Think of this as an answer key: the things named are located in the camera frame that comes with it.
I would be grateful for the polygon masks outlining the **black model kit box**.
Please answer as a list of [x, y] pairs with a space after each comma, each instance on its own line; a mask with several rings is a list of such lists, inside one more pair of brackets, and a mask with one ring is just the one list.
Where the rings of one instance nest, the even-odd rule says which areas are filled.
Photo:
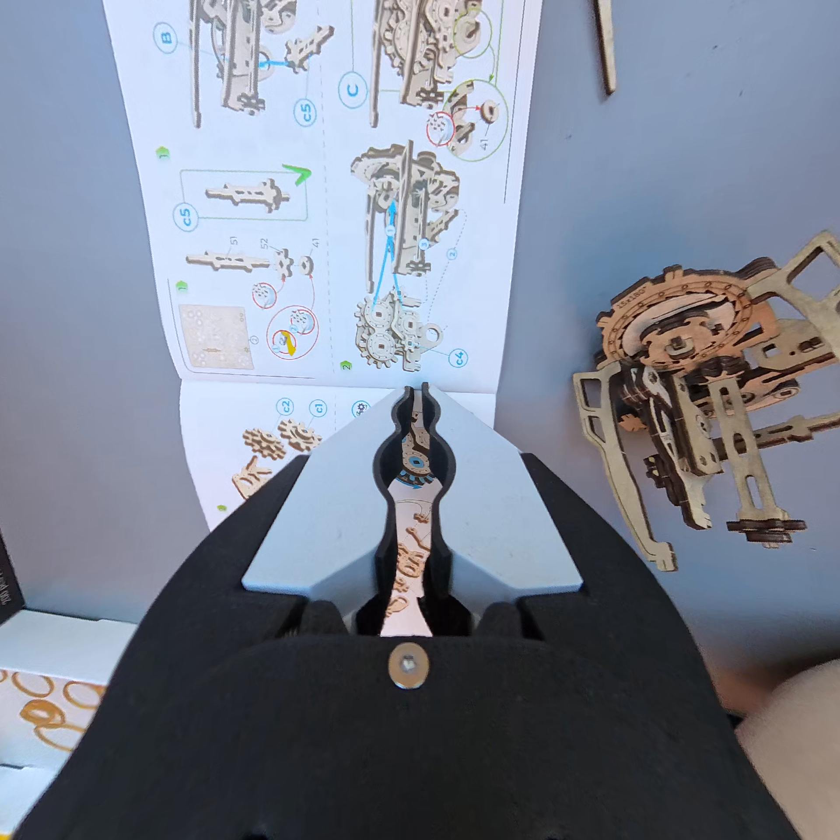
[[0, 538], [1, 609], [0, 623], [4, 624], [16, 613], [25, 609], [25, 598], [20, 588], [3, 535]]

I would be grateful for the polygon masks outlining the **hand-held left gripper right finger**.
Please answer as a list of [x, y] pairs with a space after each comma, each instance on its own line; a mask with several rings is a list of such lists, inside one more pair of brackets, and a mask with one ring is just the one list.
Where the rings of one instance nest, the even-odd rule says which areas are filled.
[[422, 614], [463, 636], [489, 605], [577, 592], [582, 578], [519, 451], [437, 387], [423, 384], [434, 500]]

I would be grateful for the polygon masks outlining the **thin wooden stick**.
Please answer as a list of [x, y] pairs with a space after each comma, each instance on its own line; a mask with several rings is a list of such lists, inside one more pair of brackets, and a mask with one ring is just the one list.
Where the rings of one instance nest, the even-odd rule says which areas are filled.
[[616, 52], [613, 24], [613, 2], [596, 0], [594, 3], [598, 45], [601, 52], [603, 86], [606, 96], [617, 88]]

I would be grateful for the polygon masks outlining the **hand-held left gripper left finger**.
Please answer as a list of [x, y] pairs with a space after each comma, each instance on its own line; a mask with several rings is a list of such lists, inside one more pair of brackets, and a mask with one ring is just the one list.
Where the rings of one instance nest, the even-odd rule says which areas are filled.
[[394, 390], [310, 454], [243, 576], [246, 590], [329, 601], [344, 618], [375, 596], [387, 504], [374, 458], [405, 396], [411, 406], [410, 388]]

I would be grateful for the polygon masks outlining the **white cardboard box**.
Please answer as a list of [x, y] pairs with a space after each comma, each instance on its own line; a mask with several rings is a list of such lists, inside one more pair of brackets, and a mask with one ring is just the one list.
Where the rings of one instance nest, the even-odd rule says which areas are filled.
[[[1, 671], [78, 679], [107, 687], [135, 624], [22, 610], [1, 627]], [[16, 826], [55, 778], [71, 752], [46, 765], [2, 758], [1, 834]]]

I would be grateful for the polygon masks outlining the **white instruction booklet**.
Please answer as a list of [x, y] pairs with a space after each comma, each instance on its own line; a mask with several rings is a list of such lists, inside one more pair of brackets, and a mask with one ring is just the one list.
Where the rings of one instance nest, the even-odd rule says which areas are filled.
[[391, 389], [494, 423], [541, 2], [104, 2], [210, 528]]

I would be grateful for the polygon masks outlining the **wooden gear model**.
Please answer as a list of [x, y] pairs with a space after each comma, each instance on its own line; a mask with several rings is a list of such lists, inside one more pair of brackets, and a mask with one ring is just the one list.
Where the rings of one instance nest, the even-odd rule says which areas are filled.
[[838, 288], [819, 299], [794, 284], [819, 256], [838, 266], [837, 237], [820, 233], [783, 267], [768, 258], [734, 272], [670, 266], [599, 315], [596, 368], [573, 377], [582, 430], [637, 546], [661, 571], [677, 569], [676, 554], [650, 528], [621, 429], [649, 436], [647, 477], [687, 526], [711, 528], [705, 486], [728, 462], [740, 499], [729, 531], [774, 549], [806, 529], [776, 502], [761, 450], [836, 428], [838, 413], [754, 429], [749, 412], [795, 396], [799, 377], [838, 363]]

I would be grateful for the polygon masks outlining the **pile of yellow rubber bands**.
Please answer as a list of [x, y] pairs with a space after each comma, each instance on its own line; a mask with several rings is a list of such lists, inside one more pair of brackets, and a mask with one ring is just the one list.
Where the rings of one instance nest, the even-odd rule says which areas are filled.
[[71, 753], [105, 691], [78, 679], [2, 669], [2, 758], [46, 765]]

